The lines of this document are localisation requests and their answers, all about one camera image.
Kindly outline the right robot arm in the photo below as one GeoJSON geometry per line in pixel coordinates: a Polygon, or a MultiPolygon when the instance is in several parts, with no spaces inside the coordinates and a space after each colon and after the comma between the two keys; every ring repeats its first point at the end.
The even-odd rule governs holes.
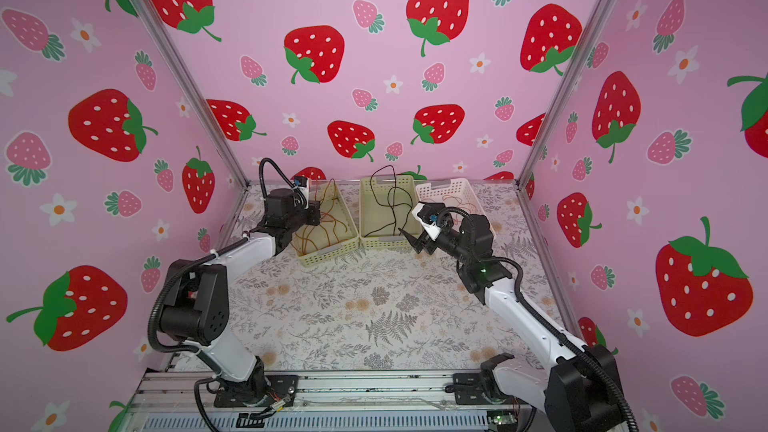
{"type": "Polygon", "coordinates": [[[524,271],[494,254],[486,216],[435,202],[418,203],[412,215],[422,231],[404,235],[411,247],[455,259],[465,289],[510,325],[541,365],[535,369],[512,356],[492,359],[486,375],[493,393],[528,403],[556,431],[638,430],[614,356],[574,336],[527,299],[524,271]]]}

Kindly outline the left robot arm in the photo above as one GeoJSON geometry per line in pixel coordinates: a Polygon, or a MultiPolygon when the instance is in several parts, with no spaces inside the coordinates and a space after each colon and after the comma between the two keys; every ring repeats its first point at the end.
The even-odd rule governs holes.
{"type": "Polygon", "coordinates": [[[168,269],[147,324],[152,349],[189,352],[213,373],[234,400],[258,405],[269,382],[263,361],[235,337],[229,327],[229,286],[255,265],[283,252],[293,234],[320,223],[320,203],[309,198],[305,177],[289,188],[263,194],[263,215],[256,227],[234,243],[196,260],[177,260],[168,269]]]}

